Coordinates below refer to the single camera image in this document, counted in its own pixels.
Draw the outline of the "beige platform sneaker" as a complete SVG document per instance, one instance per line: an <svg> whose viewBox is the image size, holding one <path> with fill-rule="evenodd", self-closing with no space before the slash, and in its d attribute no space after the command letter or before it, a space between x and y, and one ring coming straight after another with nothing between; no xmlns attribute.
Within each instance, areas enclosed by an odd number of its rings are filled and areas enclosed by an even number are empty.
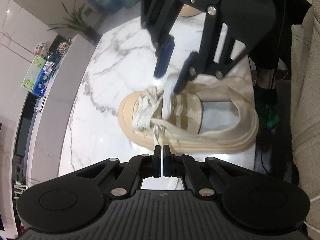
<svg viewBox="0 0 320 240"><path fill-rule="evenodd" d="M168 121L152 121L165 127L164 145L174 152L242 152L254 144L259 127L251 89L251 84L238 77L212 83L192 82L180 94L174 94ZM142 92L122 100L118 122L129 140L153 150L153 133L134 131L131 127Z"/></svg>

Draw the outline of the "white shoelace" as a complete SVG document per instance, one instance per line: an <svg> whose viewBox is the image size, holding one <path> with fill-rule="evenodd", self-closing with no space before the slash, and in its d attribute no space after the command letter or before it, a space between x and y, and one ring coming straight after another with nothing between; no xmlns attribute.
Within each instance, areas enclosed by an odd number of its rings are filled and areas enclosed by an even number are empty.
<svg viewBox="0 0 320 240"><path fill-rule="evenodd" d="M152 132L153 145L164 146L165 127L152 120L168 121L173 109L174 88L178 76L168 76L163 88L151 86L139 94L131 127L134 131Z"/></svg>

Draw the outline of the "beige sofa cushion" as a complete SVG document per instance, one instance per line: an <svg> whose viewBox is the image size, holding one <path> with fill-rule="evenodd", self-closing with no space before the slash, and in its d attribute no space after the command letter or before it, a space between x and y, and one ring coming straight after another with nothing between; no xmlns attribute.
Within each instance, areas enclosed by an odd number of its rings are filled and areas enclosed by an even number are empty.
<svg viewBox="0 0 320 240"><path fill-rule="evenodd" d="M319 8L292 26L291 133L299 185L311 200L308 236L319 239Z"/></svg>

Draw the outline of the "blue water jug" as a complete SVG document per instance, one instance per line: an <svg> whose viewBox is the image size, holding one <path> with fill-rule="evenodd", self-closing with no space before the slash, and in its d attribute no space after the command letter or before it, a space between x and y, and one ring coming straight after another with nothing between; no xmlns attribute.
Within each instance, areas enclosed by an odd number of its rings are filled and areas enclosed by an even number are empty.
<svg viewBox="0 0 320 240"><path fill-rule="evenodd" d="M96 2L111 14L118 12L122 8L120 0L96 0Z"/></svg>

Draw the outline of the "potted green plant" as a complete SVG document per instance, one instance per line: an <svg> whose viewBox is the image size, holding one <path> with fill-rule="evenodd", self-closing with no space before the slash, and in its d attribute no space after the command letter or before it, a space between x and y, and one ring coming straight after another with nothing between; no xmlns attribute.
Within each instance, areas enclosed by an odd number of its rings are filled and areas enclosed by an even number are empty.
<svg viewBox="0 0 320 240"><path fill-rule="evenodd" d="M68 29L69 33L66 34L66 36L71 33L81 33L84 34L93 44L97 45L102 35L84 21L83 16L86 3L84 2L77 8L76 2L77 0L74 0L73 7L70 10L68 10L65 4L61 2L64 11L67 14L67 17L62 17L62 19L64 19L64 22L62 23L50 24L48 31Z"/></svg>

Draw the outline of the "grey marble TV cabinet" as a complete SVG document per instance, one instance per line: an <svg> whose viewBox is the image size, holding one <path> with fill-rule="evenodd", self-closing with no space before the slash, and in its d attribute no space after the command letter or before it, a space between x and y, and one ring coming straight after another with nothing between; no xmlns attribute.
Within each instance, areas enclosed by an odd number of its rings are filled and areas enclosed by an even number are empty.
<svg viewBox="0 0 320 240"><path fill-rule="evenodd" d="M44 105L35 118L31 133L27 177L33 183L58 176L67 123L80 82L95 46L80 35L62 59L50 80ZM4 238L17 235L11 193L11 169L18 122L27 91L21 83L28 66L7 68L10 57L1 58L1 233Z"/></svg>

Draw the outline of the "white wifi router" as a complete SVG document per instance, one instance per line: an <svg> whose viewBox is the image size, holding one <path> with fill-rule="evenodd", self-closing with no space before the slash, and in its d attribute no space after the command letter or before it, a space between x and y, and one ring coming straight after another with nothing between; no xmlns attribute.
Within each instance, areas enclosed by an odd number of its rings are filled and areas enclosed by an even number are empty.
<svg viewBox="0 0 320 240"><path fill-rule="evenodd" d="M20 195L23 194L27 189L29 189L27 185L23 185L19 181L16 181L16 183L13 185L14 199L18 199Z"/></svg>

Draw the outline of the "flower painting canvas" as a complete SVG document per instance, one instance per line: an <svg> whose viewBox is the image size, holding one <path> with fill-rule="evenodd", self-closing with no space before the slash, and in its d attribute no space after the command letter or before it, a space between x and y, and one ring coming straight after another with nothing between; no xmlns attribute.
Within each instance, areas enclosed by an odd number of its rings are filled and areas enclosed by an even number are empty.
<svg viewBox="0 0 320 240"><path fill-rule="evenodd" d="M35 96L43 97L56 64L36 55L27 71L21 87Z"/></svg>

